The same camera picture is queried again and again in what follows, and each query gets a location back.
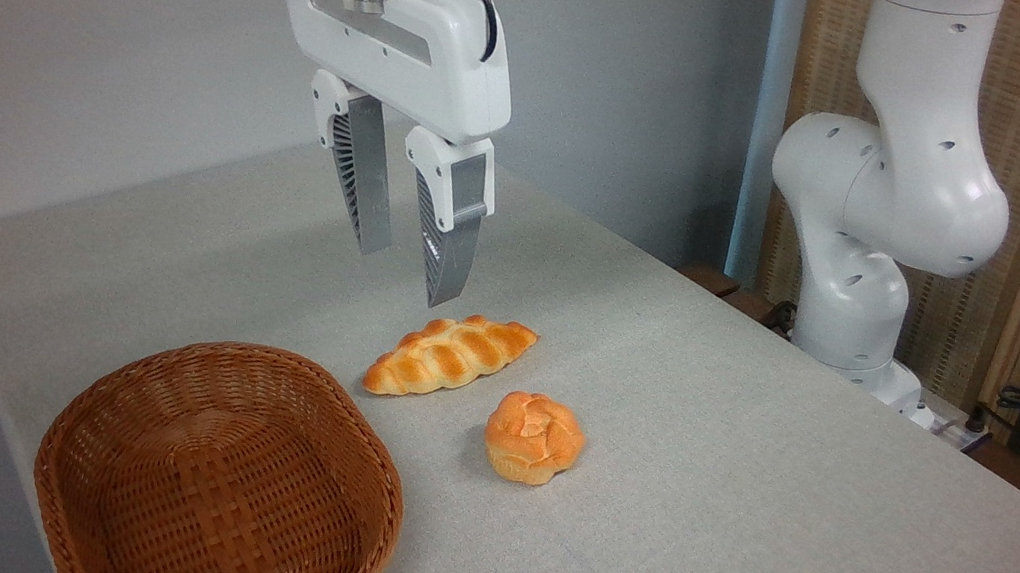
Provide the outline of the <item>gripper finger silver plate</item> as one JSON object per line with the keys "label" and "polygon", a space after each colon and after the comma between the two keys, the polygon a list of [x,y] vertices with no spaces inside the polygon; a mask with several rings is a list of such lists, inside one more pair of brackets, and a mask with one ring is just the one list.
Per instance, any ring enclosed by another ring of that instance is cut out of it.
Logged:
{"label": "gripper finger silver plate", "polygon": [[318,141],[332,150],[359,250],[380,252],[392,244],[382,103],[323,69],[314,74],[312,94]]}
{"label": "gripper finger silver plate", "polygon": [[419,125],[407,133],[405,150],[416,172],[426,301],[436,308],[463,292],[480,227],[494,214],[494,146],[454,145]]}

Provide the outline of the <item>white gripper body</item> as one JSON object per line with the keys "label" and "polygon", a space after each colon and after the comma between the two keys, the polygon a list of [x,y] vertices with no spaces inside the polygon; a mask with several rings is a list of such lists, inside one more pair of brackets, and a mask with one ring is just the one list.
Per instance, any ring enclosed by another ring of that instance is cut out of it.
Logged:
{"label": "white gripper body", "polygon": [[453,144],[504,128],[511,96],[502,23],[484,0],[285,0],[301,52]]}

